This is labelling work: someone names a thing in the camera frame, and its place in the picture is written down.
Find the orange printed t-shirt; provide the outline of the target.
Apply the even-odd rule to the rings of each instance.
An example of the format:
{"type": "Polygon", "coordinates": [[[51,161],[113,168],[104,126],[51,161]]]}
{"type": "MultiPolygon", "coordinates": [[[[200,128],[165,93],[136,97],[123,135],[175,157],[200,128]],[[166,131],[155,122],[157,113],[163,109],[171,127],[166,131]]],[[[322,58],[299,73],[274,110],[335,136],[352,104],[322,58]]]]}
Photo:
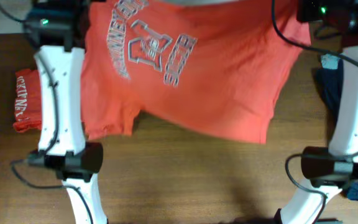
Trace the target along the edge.
{"type": "Polygon", "coordinates": [[[263,144],[309,27],[291,0],[89,8],[81,116],[90,139],[130,135],[141,111],[218,138],[263,144]]]}

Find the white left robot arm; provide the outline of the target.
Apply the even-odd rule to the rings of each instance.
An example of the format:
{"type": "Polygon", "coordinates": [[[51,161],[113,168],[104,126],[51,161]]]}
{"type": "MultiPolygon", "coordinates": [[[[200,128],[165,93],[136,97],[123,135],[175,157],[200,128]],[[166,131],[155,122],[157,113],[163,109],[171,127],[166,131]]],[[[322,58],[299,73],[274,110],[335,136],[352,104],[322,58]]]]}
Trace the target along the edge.
{"type": "Polygon", "coordinates": [[[89,1],[33,1],[25,19],[40,79],[42,130],[26,163],[50,169],[66,189],[76,223],[107,223],[98,173],[103,147],[85,139],[81,71],[89,1]]]}

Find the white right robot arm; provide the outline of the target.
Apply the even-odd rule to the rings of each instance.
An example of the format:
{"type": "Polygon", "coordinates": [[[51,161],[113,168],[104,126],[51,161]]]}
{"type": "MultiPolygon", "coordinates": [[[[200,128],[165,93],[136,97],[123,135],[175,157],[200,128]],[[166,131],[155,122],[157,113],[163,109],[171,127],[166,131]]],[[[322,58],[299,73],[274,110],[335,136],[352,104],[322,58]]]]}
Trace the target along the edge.
{"type": "Polygon", "coordinates": [[[358,0],[298,1],[299,22],[321,21],[338,31],[342,52],[301,44],[277,35],[303,50],[329,54],[343,61],[343,81],[336,128],[328,147],[306,147],[301,159],[303,180],[289,203],[277,210],[275,223],[320,223],[327,203],[358,182],[358,0]]]}

